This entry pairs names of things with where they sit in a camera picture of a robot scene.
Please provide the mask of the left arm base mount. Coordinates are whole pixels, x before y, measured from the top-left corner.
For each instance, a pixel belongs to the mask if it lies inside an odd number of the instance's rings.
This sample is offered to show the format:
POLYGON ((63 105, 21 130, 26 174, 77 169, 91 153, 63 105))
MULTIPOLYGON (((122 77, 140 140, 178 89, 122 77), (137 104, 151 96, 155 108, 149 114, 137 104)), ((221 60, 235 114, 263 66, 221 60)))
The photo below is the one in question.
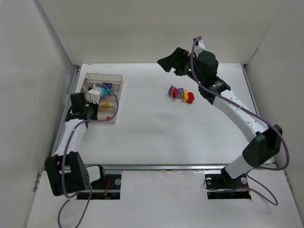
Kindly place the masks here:
POLYGON ((121 196, 122 172, 105 171, 105 178, 91 183, 91 200, 119 200, 121 196))

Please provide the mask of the teal square lego brick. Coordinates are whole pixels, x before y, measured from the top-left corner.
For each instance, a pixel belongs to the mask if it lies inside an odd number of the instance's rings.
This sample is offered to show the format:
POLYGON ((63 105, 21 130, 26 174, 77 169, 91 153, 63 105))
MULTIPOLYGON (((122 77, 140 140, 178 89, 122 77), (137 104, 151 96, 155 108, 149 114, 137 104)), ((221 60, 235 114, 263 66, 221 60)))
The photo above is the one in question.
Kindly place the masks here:
POLYGON ((111 91, 110 89, 106 89, 106 93, 107 93, 108 95, 113 95, 113 93, 112 93, 112 91, 111 91))

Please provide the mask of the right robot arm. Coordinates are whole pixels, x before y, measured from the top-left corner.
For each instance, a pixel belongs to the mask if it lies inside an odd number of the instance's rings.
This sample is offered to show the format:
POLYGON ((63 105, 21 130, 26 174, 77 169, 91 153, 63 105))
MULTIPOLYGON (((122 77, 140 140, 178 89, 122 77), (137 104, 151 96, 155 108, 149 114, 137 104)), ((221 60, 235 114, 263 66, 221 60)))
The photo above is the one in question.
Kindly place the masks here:
POLYGON ((177 76, 187 75, 192 80, 197 79, 202 97, 221 110, 249 142, 242 154, 221 170, 220 179, 225 184, 260 167, 279 153, 283 130, 277 124, 271 127, 250 114, 230 86, 217 76, 219 63, 213 53, 203 50, 191 58, 190 52, 178 47, 157 63, 165 72, 174 69, 177 76))

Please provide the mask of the yellow lego brick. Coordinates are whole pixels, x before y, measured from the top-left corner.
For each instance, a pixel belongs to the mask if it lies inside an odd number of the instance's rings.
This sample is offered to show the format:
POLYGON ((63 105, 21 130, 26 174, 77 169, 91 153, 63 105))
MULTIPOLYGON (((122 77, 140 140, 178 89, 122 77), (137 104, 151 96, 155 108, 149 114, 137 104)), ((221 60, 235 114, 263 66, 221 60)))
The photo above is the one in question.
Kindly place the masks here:
POLYGON ((188 92, 187 92, 186 89, 184 89, 184 91, 183 91, 183 96, 182 96, 182 100, 183 100, 183 102, 187 102, 188 99, 189 99, 189 97, 188 97, 188 92))

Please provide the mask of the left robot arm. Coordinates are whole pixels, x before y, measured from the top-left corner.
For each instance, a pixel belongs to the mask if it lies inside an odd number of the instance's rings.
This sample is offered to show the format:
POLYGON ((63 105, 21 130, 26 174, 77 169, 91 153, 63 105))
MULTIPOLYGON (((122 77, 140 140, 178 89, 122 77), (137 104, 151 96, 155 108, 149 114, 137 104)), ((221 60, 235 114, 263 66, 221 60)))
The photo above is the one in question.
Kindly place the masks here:
POLYGON ((101 165, 86 167, 79 150, 89 121, 96 117, 97 106, 87 93, 70 95, 71 106, 65 118, 61 143, 53 156, 46 158, 45 168, 54 196, 68 195, 88 190, 95 181, 105 182, 101 165))

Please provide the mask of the yellow black striped lego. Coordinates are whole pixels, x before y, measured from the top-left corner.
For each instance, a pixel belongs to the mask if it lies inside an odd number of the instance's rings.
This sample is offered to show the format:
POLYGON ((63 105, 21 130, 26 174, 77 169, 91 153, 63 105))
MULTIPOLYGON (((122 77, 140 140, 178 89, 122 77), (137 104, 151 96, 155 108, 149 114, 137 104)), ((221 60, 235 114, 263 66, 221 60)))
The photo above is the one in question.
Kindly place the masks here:
POLYGON ((110 106, 111 106, 110 102, 105 102, 105 103, 100 105, 100 107, 110 107, 110 106))

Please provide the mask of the purple round lego brick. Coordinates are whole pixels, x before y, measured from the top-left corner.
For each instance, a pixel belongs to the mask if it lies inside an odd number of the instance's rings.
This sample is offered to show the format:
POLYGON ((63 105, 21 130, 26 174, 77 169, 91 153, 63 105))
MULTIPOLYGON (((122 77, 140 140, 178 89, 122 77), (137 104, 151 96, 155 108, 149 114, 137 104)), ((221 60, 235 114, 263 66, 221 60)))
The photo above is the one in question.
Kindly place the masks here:
POLYGON ((183 96, 184 96, 184 89, 183 88, 178 88, 177 98, 182 98, 183 96))

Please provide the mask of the red rounded lego brick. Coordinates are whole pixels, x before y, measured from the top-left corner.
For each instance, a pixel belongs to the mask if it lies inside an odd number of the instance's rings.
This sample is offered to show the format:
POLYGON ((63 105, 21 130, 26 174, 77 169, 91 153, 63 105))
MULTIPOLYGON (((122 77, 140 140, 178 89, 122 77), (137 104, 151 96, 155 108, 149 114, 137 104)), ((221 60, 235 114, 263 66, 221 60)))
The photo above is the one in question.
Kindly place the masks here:
POLYGON ((194 94, 193 94, 192 92, 188 92, 188 93, 187 93, 187 96, 188 96, 188 99, 187 99, 186 102, 187 102, 188 104, 192 104, 193 101, 194 101, 194 99, 195 99, 194 94))

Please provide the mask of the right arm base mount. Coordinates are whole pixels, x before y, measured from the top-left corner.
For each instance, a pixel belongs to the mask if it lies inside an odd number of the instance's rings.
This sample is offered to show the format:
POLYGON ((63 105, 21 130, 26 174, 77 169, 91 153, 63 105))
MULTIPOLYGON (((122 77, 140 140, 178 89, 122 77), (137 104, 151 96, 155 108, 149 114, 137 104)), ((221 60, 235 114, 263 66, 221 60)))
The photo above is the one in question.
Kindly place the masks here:
POLYGON ((227 179, 221 173, 205 173, 203 186, 209 200, 251 199, 245 174, 236 179, 227 179))

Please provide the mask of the purple flower lego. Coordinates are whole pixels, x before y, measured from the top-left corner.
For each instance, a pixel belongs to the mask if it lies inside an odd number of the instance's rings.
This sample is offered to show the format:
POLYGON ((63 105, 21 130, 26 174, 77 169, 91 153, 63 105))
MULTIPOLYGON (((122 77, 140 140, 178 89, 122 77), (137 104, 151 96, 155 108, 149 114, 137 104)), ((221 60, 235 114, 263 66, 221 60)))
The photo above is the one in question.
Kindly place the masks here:
POLYGON ((174 91, 175 91, 175 87, 173 85, 171 85, 169 88, 169 91, 168 91, 168 95, 172 96, 174 91))

